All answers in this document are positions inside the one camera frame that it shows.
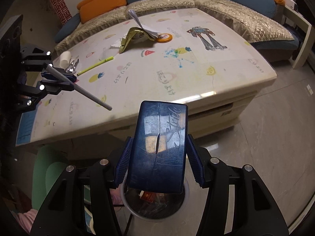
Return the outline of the blue grid cutting mat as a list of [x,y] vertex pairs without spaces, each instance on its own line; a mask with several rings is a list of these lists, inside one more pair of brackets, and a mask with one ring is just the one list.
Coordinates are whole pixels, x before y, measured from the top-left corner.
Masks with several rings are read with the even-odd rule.
[[36,118],[36,113],[37,110],[33,110],[25,112],[21,115],[16,138],[16,146],[31,142],[32,128]]

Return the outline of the red cigarette pack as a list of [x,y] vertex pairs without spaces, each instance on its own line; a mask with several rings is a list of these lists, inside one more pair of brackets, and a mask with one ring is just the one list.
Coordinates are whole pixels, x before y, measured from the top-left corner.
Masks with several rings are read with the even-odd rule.
[[140,194],[140,199],[149,203],[155,203],[157,194],[154,192],[147,192],[147,191],[141,191]]

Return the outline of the white paper sheet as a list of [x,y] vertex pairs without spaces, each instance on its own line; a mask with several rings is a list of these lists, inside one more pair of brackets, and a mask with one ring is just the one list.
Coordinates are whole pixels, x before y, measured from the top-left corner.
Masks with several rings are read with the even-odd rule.
[[134,21],[138,24],[138,26],[144,30],[145,32],[147,32],[151,37],[153,38],[158,38],[159,35],[161,35],[161,32],[158,32],[146,25],[144,25],[143,23],[140,22],[140,19],[138,18],[136,12],[134,10],[128,10],[127,11],[127,15],[134,19]]

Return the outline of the gold foil snack bag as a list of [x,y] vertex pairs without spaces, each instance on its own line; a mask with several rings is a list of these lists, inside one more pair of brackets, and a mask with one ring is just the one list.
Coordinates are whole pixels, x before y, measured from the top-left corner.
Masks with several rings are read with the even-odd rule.
[[129,44],[139,43],[140,41],[155,41],[156,37],[149,34],[146,30],[138,27],[132,27],[129,29],[125,37],[121,39],[121,45],[119,48],[119,54],[122,54]]

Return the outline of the orange tape roll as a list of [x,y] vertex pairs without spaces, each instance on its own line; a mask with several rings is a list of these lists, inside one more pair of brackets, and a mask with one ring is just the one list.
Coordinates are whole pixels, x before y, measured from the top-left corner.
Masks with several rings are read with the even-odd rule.
[[160,34],[156,38],[156,41],[158,43],[168,43],[171,40],[172,40],[172,35],[171,34]]

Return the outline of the yellow straw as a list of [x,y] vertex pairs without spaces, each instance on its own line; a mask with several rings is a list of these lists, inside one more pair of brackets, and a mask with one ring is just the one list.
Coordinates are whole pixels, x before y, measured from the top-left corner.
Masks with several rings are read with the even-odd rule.
[[94,69],[95,67],[98,67],[99,65],[101,65],[101,64],[103,64],[103,63],[107,63],[107,62],[112,61],[112,60],[114,60],[114,56],[110,56],[109,58],[106,58],[106,59],[104,59],[104,60],[101,60],[101,61],[99,61],[99,62],[97,62],[97,63],[91,65],[90,67],[88,67],[88,68],[86,68],[86,69],[80,71],[79,73],[77,73],[77,76],[80,76],[80,75],[82,75],[82,74],[84,74],[84,73],[86,73],[86,72],[88,72],[88,71]]

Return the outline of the cream coffee table base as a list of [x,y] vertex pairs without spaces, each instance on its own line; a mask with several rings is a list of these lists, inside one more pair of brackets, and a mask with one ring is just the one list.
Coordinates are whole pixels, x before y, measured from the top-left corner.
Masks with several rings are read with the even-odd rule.
[[38,107],[31,131],[32,144],[46,144],[95,133],[117,138],[131,135],[144,100],[169,101],[188,106],[188,131],[204,136],[236,124],[255,95],[276,80],[274,71],[252,75],[216,73],[185,75],[169,84],[123,78],[101,95],[112,105],[108,111],[76,93],[62,92]]

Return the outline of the white side table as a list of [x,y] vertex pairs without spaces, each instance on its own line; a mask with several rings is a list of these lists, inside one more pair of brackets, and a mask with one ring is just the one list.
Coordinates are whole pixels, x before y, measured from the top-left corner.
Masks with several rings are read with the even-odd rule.
[[312,47],[314,45],[314,26],[299,12],[291,9],[288,5],[284,7],[283,15],[296,27],[296,32],[301,40],[301,48],[293,61],[292,68],[303,67],[308,58],[313,58]]

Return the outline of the red patterned wall decoration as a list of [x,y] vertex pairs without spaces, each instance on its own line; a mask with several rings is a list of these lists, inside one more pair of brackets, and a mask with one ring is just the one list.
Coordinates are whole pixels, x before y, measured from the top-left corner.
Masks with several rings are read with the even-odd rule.
[[62,25],[72,18],[65,0],[49,0]]

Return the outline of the white round trash bin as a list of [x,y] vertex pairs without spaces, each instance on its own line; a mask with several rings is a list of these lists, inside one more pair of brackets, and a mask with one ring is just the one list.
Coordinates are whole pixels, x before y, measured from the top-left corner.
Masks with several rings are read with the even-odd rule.
[[140,199],[141,191],[128,187],[125,182],[120,185],[121,199],[127,210],[135,217],[148,222],[162,222],[177,215],[187,205],[190,195],[187,180],[184,180],[180,194],[156,193],[156,202],[152,204]]

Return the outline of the dark blue gum box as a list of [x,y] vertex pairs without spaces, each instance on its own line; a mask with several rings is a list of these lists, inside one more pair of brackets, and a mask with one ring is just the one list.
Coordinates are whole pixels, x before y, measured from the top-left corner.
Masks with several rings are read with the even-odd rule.
[[126,179],[129,188],[182,193],[187,112],[185,104],[142,101]]

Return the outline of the aluminium foil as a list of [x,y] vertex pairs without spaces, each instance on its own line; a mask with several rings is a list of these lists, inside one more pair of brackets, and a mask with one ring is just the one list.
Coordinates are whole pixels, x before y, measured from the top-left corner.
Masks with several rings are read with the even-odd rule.
[[68,74],[74,74],[76,73],[76,67],[79,64],[79,59],[75,59],[72,62],[70,62],[69,66],[65,70]]

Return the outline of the pink slipper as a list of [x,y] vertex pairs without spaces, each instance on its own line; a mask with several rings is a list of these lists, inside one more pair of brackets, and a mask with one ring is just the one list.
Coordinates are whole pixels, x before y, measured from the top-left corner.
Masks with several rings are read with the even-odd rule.
[[37,210],[31,209],[26,213],[16,214],[16,221],[28,234],[31,232],[32,225],[34,224],[37,213]]

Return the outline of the white paper cup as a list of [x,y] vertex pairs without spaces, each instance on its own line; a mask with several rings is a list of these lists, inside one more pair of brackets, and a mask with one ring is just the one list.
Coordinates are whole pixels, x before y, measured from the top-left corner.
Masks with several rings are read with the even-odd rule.
[[59,61],[59,67],[62,69],[67,69],[70,64],[71,59],[71,52],[70,51],[64,51],[60,55],[60,61]]

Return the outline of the sectional sofa with lace cover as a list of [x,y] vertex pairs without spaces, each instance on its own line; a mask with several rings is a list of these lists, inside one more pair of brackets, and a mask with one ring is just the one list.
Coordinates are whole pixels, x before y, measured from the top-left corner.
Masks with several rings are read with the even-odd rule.
[[177,9],[199,9],[231,28],[269,61],[287,60],[298,49],[297,36],[281,24],[285,0],[83,0],[78,14],[55,37],[60,54],[88,37],[139,16]]

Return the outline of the white tissue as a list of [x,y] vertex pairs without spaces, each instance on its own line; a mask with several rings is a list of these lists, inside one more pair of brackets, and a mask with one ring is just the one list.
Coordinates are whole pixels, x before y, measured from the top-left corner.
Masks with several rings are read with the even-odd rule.
[[122,45],[122,41],[125,41],[125,36],[116,40],[113,44],[110,45],[110,47],[119,49]]

